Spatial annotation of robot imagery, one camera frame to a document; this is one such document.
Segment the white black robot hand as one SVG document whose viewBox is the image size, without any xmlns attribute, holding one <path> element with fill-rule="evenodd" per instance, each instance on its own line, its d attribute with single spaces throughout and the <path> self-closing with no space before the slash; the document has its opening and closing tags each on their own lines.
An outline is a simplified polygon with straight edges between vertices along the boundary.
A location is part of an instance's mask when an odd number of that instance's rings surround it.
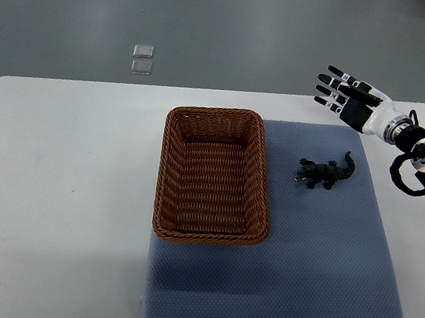
<svg viewBox="0 0 425 318">
<path fill-rule="evenodd" d="M 367 135 L 380 137 L 386 143 L 391 141 L 391 130 L 409 120 L 409 117 L 395 109 L 394 101 L 367 82 L 330 66 L 327 74 L 319 74 L 321 93 L 314 100 L 338 115 L 340 120 Z"/>
</svg>

